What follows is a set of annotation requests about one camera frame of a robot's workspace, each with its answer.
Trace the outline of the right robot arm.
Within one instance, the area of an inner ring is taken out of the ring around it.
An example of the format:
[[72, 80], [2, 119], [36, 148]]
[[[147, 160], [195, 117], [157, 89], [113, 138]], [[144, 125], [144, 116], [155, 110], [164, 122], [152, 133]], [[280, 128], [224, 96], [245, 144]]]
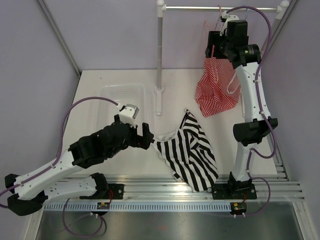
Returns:
[[225, 20], [220, 31], [210, 31], [206, 54], [229, 60], [239, 79], [244, 105], [244, 122], [233, 126], [237, 152], [233, 170], [227, 183], [211, 187], [214, 200], [257, 199], [250, 174], [256, 151], [264, 137], [273, 134], [278, 126], [267, 107], [260, 72], [261, 52], [256, 44], [249, 44], [246, 20]]

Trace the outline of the black white striped tank top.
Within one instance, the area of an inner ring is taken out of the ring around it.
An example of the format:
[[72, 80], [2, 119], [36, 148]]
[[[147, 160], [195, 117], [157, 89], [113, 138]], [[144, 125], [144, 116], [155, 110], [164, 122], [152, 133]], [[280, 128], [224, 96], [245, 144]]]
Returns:
[[171, 169], [177, 182], [192, 192], [209, 190], [219, 178], [213, 148], [196, 117], [188, 110], [179, 128], [152, 140], [159, 158]]

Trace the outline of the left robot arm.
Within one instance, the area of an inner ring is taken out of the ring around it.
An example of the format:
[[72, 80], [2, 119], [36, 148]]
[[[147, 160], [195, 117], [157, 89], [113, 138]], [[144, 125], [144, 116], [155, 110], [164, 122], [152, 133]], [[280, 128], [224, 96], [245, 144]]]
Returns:
[[12, 193], [7, 198], [7, 207], [18, 216], [27, 216], [50, 203], [69, 198], [103, 199], [108, 194], [109, 186], [102, 173], [92, 173], [80, 180], [61, 180], [73, 173], [102, 164], [129, 147], [147, 150], [153, 138], [147, 123], [142, 123], [142, 135], [138, 135], [136, 126], [121, 122], [116, 115], [111, 125], [81, 137], [59, 158], [34, 172], [7, 175], [4, 178], [5, 187]]

